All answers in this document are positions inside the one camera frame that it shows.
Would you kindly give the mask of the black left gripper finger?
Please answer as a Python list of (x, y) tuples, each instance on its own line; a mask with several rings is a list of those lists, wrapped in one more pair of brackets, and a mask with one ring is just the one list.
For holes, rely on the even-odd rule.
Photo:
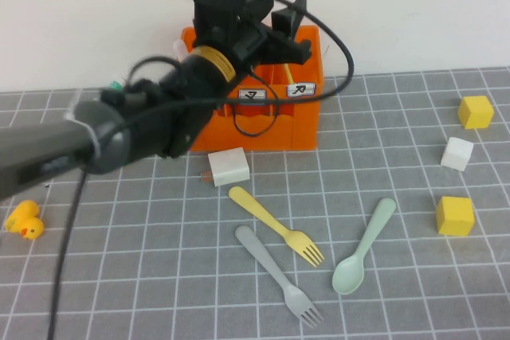
[(284, 34), (268, 31), (265, 41), (257, 50), (260, 64), (299, 64), (303, 65), (312, 56), (310, 40), (294, 41)]
[(271, 13), (271, 22), (273, 30), (282, 34), (296, 34), (303, 16), (295, 10), (285, 7), (281, 10)]

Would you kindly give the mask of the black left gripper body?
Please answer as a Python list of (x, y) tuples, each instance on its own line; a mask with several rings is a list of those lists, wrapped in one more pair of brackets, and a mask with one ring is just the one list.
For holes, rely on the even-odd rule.
[(274, 0), (193, 0), (193, 54), (219, 72), (276, 62), (276, 34), (262, 20)]

